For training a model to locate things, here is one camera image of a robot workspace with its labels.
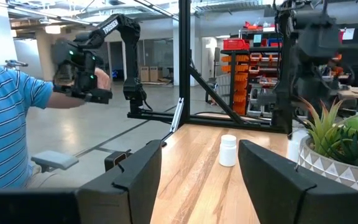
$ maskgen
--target gray floor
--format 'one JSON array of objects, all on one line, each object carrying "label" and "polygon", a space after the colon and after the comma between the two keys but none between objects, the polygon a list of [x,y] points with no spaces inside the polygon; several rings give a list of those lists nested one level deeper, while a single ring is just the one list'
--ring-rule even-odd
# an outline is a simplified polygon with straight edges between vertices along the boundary
[{"label": "gray floor", "polygon": [[[154,111],[174,112],[179,97],[177,87],[144,86],[144,89]],[[115,83],[113,90],[113,99],[108,105],[88,103],[70,110],[31,109],[27,115],[30,154],[53,150],[75,155],[80,163],[69,170],[55,172],[91,180],[104,172],[103,160],[109,155],[106,151],[136,151],[168,133],[168,124],[127,118],[129,102],[122,94],[122,83]],[[204,98],[205,91],[201,87],[191,89],[191,113],[222,111],[218,106],[205,103]]]}]

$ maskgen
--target plant pot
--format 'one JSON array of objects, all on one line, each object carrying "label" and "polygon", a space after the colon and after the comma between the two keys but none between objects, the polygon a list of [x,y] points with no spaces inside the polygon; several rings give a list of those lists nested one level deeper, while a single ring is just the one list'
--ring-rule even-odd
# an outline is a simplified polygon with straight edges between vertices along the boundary
[{"label": "plant pot", "polygon": [[312,139],[301,140],[298,164],[315,173],[358,190],[358,167],[338,162],[314,152],[309,145]]}]

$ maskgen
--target potted plant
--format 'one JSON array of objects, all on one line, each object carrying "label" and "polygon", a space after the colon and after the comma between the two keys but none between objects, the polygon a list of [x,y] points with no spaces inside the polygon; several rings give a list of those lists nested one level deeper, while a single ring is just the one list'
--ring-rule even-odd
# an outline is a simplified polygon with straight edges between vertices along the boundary
[{"label": "potted plant", "polygon": [[314,122],[307,121],[309,136],[301,140],[298,164],[358,190],[358,114],[335,123],[342,101],[334,102],[329,111],[321,103],[319,116],[310,103],[301,100]]}]

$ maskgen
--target white bottle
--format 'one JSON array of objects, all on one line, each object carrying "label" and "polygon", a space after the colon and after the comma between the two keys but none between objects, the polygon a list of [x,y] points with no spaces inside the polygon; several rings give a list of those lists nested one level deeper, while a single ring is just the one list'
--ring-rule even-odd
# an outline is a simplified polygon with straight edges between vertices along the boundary
[{"label": "white bottle", "polygon": [[225,167],[232,167],[237,160],[237,138],[230,134],[225,134],[221,138],[221,148],[219,150],[219,163]]}]

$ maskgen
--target green plant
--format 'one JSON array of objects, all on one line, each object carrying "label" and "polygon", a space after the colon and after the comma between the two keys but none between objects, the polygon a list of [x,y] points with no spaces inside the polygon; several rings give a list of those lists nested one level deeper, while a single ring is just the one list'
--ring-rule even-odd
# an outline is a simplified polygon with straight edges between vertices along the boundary
[{"label": "green plant", "polygon": [[342,101],[334,101],[329,111],[321,102],[323,110],[319,116],[310,103],[301,100],[314,120],[306,121],[311,126],[308,132],[313,139],[312,149],[322,156],[358,166],[358,114],[335,123]]}]

